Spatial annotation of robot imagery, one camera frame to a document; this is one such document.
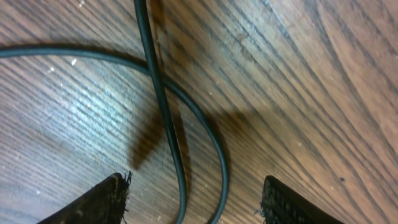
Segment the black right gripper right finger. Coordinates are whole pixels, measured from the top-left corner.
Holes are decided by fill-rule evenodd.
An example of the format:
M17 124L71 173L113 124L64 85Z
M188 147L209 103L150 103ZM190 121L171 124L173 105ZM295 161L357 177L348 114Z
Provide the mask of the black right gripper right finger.
M265 224L342 224L272 175L264 180L257 213Z

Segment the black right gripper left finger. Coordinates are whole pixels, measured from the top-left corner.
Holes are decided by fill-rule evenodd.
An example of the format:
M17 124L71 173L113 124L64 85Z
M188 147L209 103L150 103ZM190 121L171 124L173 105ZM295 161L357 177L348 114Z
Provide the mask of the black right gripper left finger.
M120 224L127 211L126 204L131 177L131 173L111 174L66 207L38 224Z

